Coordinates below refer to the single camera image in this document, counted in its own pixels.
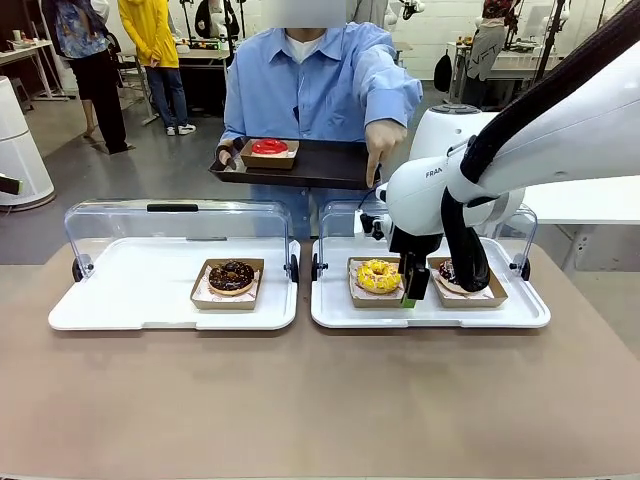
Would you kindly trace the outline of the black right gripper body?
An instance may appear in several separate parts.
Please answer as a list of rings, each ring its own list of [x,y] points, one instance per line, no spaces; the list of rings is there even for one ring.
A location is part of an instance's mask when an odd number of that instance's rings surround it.
[[[401,259],[406,259],[409,255],[413,255],[418,259],[424,260],[428,255],[440,248],[442,239],[442,233],[413,235],[397,226],[393,226],[387,243],[389,251],[399,254]]]

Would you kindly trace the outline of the person's right hand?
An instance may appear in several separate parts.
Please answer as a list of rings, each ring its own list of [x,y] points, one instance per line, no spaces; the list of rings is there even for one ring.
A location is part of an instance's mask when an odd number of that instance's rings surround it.
[[[212,169],[214,171],[224,171],[230,168],[232,171],[239,169],[240,152],[244,148],[245,139],[238,137],[236,139],[223,140],[217,146],[214,163]]]

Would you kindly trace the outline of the person's left hand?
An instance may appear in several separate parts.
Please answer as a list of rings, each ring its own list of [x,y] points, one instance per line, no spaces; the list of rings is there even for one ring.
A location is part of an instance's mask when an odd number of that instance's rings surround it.
[[[374,185],[378,166],[384,163],[393,150],[407,136],[407,128],[392,119],[370,122],[365,127],[365,143],[368,151],[366,183]]]

